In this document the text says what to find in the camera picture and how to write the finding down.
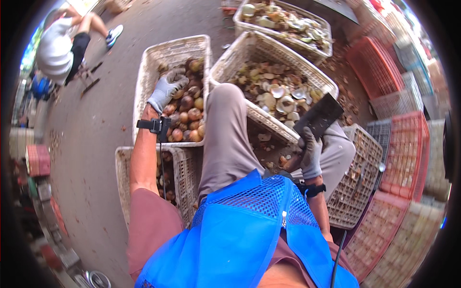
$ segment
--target blue mesh vest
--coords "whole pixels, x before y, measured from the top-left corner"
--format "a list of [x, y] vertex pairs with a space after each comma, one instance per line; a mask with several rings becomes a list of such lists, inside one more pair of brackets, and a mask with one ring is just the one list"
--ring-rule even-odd
[[[192, 228], [171, 238], [144, 265], [135, 287], [256, 287], [280, 229], [318, 288], [329, 288], [334, 261], [307, 202], [294, 183], [257, 170], [209, 194]], [[338, 265], [335, 287], [358, 287]]]

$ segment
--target black shorts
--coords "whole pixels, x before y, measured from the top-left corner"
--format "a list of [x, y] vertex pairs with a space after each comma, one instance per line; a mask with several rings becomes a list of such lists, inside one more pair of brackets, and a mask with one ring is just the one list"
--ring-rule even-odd
[[67, 83], [69, 83], [69, 81], [74, 78], [75, 74], [77, 74], [78, 67], [83, 61], [89, 40], [90, 37], [86, 32], [81, 32], [75, 35], [74, 43], [71, 48], [72, 53], [74, 53], [74, 63], [72, 64], [71, 71], [65, 80], [64, 86], [67, 86]]

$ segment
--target gray work glove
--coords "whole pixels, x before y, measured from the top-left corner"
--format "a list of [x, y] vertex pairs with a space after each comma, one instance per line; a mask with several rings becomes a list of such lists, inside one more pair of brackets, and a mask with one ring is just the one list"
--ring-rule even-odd
[[184, 73], [186, 73], [184, 68], [176, 68], [166, 73], [157, 82], [155, 90], [147, 103], [152, 105], [159, 115], [162, 114], [163, 108], [171, 101], [173, 94], [189, 83], [189, 79]]
[[304, 179], [312, 179], [322, 175], [320, 168], [320, 155], [322, 153], [322, 140], [316, 141], [309, 127], [304, 127], [298, 140], [298, 147], [302, 149], [300, 168]]

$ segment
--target forearm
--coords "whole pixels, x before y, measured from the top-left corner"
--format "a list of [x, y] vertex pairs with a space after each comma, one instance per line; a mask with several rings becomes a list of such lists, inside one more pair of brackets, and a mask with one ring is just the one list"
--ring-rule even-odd
[[[305, 185], [315, 184], [316, 186], [323, 184], [323, 177], [320, 175], [313, 179], [304, 180]], [[330, 218], [328, 216], [328, 209], [326, 207], [324, 192], [318, 193], [316, 196], [308, 198], [307, 202], [312, 214], [320, 227], [320, 231], [325, 239], [333, 242], [333, 237], [330, 234]]]
[[[142, 114], [142, 120], [159, 118], [158, 113], [147, 104]], [[157, 195], [157, 134], [148, 129], [139, 129], [130, 164], [130, 193], [138, 188], [145, 188]]]
[[69, 5], [69, 7], [67, 7], [64, 12], [65, 12], [66, 17], [75, 17], [75, 16], [82, 17], [72, 5]]

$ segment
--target pavement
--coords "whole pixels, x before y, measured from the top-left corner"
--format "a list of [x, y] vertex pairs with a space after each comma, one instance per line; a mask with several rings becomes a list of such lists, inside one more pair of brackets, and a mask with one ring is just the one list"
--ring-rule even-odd
[[51, 181], [69, 243], [88, 270], [106, 274], [112, 286], [132, 287], [126, 248], [128, 231], [118, 196], [115, 149], [132, 146], [133, 100], [142, 52], [165, 41], [207, 34], [214, 60], [234, 30], [223, 26], [220, 1], [136, 0], [116, 16], [102, 15], [108, 28], [124, 31], [108, 52], [91, 32], [85, 54], [89, 66], [104, 61], [94, 73], [101, 81], [83, 98], [74, 80], [60, 93], [47, 119], [45, 143], [52, 146]]

